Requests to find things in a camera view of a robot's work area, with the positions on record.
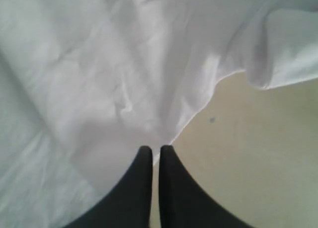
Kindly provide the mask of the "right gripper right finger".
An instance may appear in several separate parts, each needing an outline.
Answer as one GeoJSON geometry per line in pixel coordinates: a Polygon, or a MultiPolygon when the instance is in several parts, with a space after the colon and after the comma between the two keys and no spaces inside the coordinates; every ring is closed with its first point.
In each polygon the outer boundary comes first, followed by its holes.
{"type": "Polygon", "coordinates": [[[192,178],[173,146],[160,149],[159,211],[162,228],[240,227],[192,178]]]}

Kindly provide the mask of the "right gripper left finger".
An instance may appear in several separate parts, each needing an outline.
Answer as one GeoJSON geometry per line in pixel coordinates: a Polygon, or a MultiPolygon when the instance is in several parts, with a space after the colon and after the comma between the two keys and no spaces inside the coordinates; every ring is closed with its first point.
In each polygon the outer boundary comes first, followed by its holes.
{"type": "Polygon", "coordinates": [[[135,159],[114,188],[67,228],[148,228],[153,182],[153,153],[139,148],[135,159]]]}

